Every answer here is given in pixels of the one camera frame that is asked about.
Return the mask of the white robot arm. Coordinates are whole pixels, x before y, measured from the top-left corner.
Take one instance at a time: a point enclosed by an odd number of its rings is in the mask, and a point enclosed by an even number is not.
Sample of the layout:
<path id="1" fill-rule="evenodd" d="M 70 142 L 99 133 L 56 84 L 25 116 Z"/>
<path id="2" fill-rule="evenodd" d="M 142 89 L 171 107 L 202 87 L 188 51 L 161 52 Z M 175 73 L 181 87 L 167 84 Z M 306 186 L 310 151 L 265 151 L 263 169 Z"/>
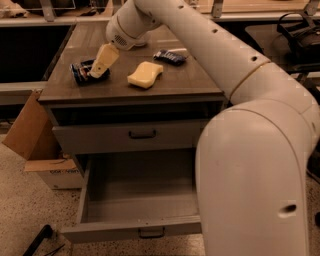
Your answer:
<path id="1" fill-rule="evenodd" d="M 184 0 L 127 0 L 106 28 L 119 49 L 167 26 L 231 107 L 204 128 L 196 188 L 207 256 L 309 256 L 305 172 L 319 139 L 314 97 Z"/>

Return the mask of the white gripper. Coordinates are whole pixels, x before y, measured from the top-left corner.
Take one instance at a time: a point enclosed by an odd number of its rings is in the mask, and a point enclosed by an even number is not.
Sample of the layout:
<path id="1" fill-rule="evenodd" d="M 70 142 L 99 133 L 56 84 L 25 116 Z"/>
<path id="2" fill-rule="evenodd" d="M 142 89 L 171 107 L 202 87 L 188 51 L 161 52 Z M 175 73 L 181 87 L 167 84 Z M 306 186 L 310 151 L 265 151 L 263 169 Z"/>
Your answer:
<path id="1" fill-rule="evenodd" d="M 119 58 L 118 49 L 130 50 L 146 45 L 149 32 L 159 26 L 158 21 L 138 9 L 134 0 L 128 0 L 108 22 L 106 38 L 109 43 L 99 48 L 89 74 L 100 78 Z"/>

